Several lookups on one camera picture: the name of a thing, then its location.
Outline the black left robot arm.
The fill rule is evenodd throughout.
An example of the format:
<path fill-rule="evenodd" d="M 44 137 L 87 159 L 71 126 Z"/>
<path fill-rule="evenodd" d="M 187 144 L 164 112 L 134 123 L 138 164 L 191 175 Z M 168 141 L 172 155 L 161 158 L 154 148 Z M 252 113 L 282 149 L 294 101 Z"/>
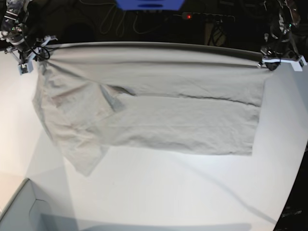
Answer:
<path fill-rule="evenodd" d="M 299 54 L 292 29 L 299 26 L 300 15 L 293 0 L 266 0 L 264 7 L 269 17 L 269 32 L 265 33 L 266 44 L 261 47 L 262 60 L 258 67 L 274 71 L 282 63 L 290 64 L 295 72 L 302 72 L 307 65 Z"/>

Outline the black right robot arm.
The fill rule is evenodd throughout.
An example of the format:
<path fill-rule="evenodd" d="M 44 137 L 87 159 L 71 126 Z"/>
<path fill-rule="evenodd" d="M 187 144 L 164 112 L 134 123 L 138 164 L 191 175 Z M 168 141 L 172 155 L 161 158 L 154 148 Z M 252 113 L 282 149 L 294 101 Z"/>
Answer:
<path fill-rule="evenodd" d="M 36 0 L 2 0 L 0 5 L 0 39 L 7 43 L 0 50 L 18 51 L 23 61 L 34 59 L 40 4 Z"/>

